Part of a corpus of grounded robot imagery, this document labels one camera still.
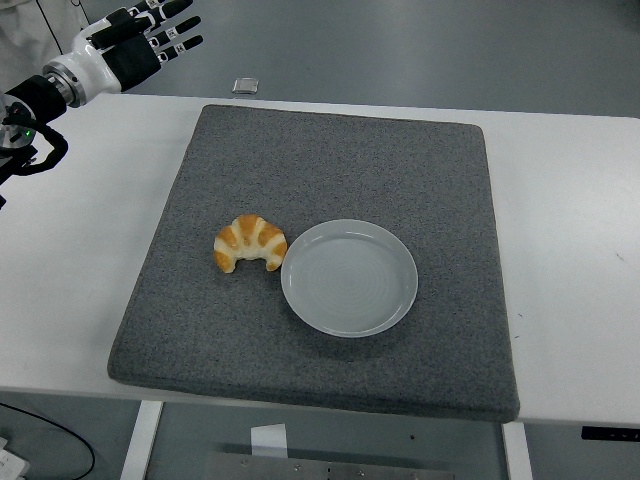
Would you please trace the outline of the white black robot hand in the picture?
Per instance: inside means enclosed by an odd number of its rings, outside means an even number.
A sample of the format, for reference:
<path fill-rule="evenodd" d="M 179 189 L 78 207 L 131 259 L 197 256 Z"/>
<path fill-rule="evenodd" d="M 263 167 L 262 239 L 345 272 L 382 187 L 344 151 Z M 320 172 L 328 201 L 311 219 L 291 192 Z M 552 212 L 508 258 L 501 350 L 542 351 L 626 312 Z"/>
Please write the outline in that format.
<path fill-rule="evenodd" d="M 143 83 L 162 66 L 203 42 L 187 37 L 201 23 L 188 17 L 190 1 L 141 1 L 122 7 L 82 30 L 72 50 L 72 78 L 87 99 Z"/>

